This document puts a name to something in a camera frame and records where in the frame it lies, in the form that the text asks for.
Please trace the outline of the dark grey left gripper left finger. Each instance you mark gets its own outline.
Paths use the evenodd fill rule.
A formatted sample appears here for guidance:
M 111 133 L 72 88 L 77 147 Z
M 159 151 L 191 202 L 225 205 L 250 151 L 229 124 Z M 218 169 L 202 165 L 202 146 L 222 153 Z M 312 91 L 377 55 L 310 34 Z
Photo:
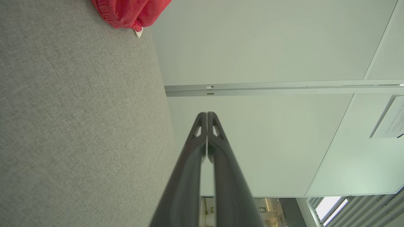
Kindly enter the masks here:
M 199 227 L 201 164 L 207 113 L 197 115 L 149 227 Z

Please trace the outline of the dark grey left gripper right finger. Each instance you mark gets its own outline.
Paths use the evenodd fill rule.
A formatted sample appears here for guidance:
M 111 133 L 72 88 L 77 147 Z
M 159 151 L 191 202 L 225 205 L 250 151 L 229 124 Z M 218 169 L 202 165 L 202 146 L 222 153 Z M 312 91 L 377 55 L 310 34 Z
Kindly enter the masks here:
M 264 227 L 218 116 L 207 113 L 208 158 L 214 166 L 216 227 Z

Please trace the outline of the red white jersey shirt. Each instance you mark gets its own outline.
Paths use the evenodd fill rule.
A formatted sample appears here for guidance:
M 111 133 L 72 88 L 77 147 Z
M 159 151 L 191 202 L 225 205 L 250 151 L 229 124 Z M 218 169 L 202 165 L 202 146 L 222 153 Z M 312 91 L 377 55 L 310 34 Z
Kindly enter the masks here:
M 100 17 L 112 27 L 134 30 L 140 37 L 172 0 L 91 0 Z

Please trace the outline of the grey window blinds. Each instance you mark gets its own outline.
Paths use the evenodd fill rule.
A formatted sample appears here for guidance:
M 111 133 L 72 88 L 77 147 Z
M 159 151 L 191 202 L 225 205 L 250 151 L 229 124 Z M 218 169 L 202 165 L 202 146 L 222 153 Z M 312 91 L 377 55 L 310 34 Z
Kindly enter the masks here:
M 396 194 L 310 197 L 318 227 L 404 227 L 404 186 Z

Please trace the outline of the white paper notice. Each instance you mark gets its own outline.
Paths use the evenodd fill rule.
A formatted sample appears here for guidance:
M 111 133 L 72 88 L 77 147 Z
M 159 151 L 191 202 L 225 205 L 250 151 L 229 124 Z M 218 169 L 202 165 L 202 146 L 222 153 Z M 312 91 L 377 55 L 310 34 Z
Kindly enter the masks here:
M 370 138 L 400 138 L 404 135 L 404 95 L 392 95 Z

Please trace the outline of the grey aluminium partition post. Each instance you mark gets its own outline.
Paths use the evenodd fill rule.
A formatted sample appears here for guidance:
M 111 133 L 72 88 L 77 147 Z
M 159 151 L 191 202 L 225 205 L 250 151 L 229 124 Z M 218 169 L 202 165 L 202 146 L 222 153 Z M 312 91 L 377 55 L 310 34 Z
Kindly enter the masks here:
M 197 84 L 164 89 L 167 97 L 404 93 L 404 79 Z

